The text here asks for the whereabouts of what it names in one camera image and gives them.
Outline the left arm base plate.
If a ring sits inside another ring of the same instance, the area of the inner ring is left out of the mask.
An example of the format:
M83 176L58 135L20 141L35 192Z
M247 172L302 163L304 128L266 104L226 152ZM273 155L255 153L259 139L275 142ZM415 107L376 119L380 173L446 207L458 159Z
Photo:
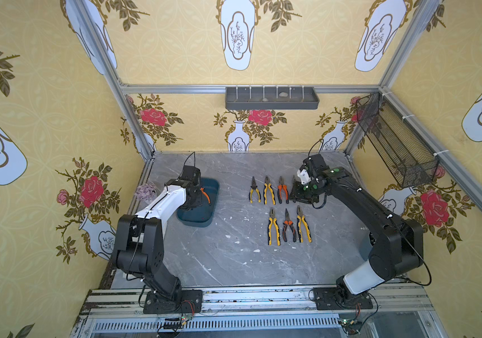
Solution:
M184 313L194 315L201 312L203 291L180 290L172 299L158 292L148 292L143 307L144 314Z

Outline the orange grey pliers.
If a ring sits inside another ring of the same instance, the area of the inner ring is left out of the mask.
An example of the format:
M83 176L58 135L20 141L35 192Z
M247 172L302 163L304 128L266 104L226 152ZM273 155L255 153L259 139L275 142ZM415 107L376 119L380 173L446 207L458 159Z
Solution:
M280 176L278 180L277 198L280 204L283 203L283 201L286 204L290 202L288 187L285 184L283 176Z

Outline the yellow pliers silver head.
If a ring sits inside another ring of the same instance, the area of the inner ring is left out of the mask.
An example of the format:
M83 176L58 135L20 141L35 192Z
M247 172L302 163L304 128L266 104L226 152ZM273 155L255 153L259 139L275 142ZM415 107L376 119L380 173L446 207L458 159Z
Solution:
M272 240L272 234L273 232L275 233L276 239L277 239L277 245L281 245L280 241L280 229L277 224L277 217L276 217L276 212L274 208L270 209L269 212L269 222L268 222L268 245L271 246L273 243Z

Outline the small orange black pliers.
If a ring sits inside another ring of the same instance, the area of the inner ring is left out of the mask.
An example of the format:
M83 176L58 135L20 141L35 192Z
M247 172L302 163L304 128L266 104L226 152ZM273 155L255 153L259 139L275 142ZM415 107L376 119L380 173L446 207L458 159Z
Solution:
M288 234L289 230L292 232L293 242L296 242L297 241L297 231L296 231L296 229L293 225L293 221L290 218L290 213L286 209L285 210L285 216L284 216L284 222L283 222L283 230L282 230L282 239L283 239L284 242L287 242L287 234Z

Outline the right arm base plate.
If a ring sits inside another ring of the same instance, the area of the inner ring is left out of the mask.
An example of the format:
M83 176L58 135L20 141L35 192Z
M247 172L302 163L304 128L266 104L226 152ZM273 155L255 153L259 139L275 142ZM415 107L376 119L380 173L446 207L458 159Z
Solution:
M317 287L311 291L319 311L373 309L371 297L367 292L353 295L343 287Z

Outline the yellow black striped pliers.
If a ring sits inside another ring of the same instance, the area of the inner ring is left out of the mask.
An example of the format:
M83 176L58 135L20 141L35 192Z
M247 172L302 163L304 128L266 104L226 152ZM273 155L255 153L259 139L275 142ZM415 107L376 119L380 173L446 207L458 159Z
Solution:
M256 184L255 177L252 177L251 187L249 191L249 202L253 204L255 201L257 201L258 203L261 202L261 193L258 185Z

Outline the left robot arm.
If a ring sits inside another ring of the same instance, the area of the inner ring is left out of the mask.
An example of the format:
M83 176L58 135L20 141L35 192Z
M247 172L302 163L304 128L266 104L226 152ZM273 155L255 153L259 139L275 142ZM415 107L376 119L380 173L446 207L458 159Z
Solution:
M143 280L160 301L180 304L181 286L163 264L165 227L179 209L201 206L199 181L170 180L148 206L135 215L123 215L119 221L111 254L112 265Z

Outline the yellow wide handle pliers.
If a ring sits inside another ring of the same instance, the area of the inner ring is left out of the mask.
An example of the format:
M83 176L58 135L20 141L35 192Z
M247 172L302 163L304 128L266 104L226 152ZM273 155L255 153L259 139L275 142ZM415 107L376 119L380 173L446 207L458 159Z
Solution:
M297 232L300 242L303 242L304 238L306 238L309 243L312 242L311 230L300 206L297 207Z

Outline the teal plastic storage box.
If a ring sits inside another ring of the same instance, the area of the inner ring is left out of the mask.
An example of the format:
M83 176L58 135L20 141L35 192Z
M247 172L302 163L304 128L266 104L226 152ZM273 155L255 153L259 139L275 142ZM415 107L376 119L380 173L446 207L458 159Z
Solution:
M202 197L202 205L192 210L185 211L178 209L176 217L183 225L195 228L205 228L211 225L214 212L217 206L220 183L209 177L201 179L201 187L209 198Z

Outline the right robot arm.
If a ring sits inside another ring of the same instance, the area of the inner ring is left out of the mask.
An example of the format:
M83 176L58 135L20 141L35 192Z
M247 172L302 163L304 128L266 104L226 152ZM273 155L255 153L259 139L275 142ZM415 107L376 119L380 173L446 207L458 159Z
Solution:
M422 226L384 207L348 170L304 163L297 176L291 199L313 204L321 195L332 196L367 226L375 240L366 261L337 280L341 298L357 297L424 264Z

